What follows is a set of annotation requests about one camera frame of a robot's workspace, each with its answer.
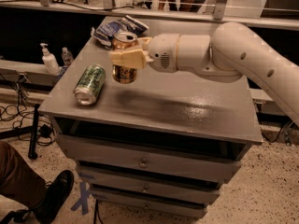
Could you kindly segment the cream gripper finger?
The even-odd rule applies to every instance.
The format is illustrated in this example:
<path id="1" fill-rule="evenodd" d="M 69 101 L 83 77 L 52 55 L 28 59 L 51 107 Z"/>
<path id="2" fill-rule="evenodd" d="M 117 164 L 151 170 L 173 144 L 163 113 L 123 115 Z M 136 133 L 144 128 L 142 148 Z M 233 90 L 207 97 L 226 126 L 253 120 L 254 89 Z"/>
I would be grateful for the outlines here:
<path id="1" fill-rule="evenodd" d="M 148 49 L 149 45 L 150 45 L 150 41 L 152 40 L 151 37 L 147 36 L 147 37 L 139 37 L 137 39 L 137 47 L 139 49 Z"/>
<path id="2" fill-rule="evenodd" d="M 127 68 L 141 69 L 139 66 L 141 49 L 133 46 L 127 49 L 115 49 L 109 53 L 113 64 Z"/>

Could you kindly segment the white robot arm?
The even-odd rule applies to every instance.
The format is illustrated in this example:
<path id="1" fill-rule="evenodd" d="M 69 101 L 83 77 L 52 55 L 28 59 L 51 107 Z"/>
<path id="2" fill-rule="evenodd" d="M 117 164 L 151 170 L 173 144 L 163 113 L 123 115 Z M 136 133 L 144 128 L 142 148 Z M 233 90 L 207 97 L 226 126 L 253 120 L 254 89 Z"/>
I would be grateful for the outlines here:
<path id="1" fill-rule="evenodd" d="M 299 125 L 299 66 L 289 61 L 247 26 L 227 22 L 212 35 L 160 34 L 109 53 L 113 64 L 158 72 L 191 72 L 217 82 L 245 76 L 258 85 Z"/>

